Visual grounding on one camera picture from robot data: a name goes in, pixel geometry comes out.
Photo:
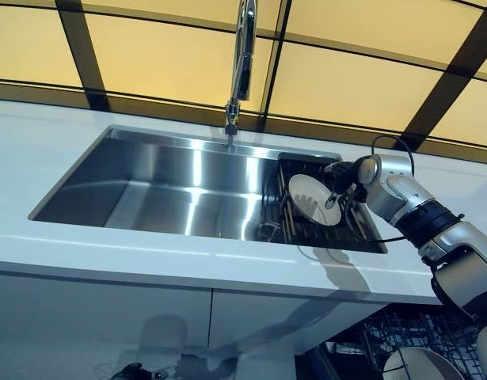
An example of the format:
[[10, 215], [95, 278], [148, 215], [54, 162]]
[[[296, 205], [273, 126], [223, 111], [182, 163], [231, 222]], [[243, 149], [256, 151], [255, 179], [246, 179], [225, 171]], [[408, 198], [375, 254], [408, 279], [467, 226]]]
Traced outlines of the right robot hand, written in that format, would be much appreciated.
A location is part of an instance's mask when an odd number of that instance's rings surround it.
[[359, 158], [354, 162], [334, 162], [323, 169], [325, 181], [329, 185], [331, 191], [331, 195], [325, 202], [326, 210], [333, 208], [337, 200], [346, 194], [353, 185], [356, 186], [356, 201], [360, 203], [366, 202], [367, 190], [364, 188], [358, 177], [359, 168], [365, 158], [367, 158], [367, 156]]

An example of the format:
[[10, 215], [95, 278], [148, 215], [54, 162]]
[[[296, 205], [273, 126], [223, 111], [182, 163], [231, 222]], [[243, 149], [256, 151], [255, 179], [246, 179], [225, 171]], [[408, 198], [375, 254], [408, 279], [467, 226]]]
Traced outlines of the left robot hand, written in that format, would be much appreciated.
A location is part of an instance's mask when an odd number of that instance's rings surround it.
[[130, 363], [115, 373], [110, 380], [160, 380], [168, 379], [166, 370], [149, 371], [143, 368], [141, 363]]

